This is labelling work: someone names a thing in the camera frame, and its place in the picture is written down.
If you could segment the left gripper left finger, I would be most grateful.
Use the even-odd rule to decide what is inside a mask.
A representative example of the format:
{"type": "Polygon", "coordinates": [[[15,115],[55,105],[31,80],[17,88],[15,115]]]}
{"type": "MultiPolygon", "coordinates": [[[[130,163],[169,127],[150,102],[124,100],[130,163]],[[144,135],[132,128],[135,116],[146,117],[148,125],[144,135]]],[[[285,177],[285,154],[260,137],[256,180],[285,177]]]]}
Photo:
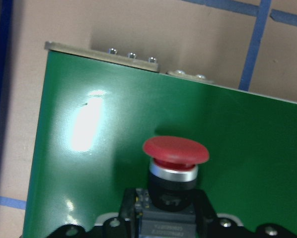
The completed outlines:
{"type": "Polygon", "coordinates": [[[118,215],[104,222],[105,238],[141,238],[143,188],[126,188],[118,215]]]}

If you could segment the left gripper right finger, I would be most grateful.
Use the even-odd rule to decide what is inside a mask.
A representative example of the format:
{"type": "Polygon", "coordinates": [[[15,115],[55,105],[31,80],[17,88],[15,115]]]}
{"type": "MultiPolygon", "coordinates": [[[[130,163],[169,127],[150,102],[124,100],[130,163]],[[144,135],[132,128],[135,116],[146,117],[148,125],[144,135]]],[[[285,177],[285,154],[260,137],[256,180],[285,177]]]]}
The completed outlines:
{"type": "Polygon", "coordinates": [[[218,217],[208,196],[203,190],[189,191],[195,222],[189,238],[241,238],[242,228],[230,218],[218,217]]]}

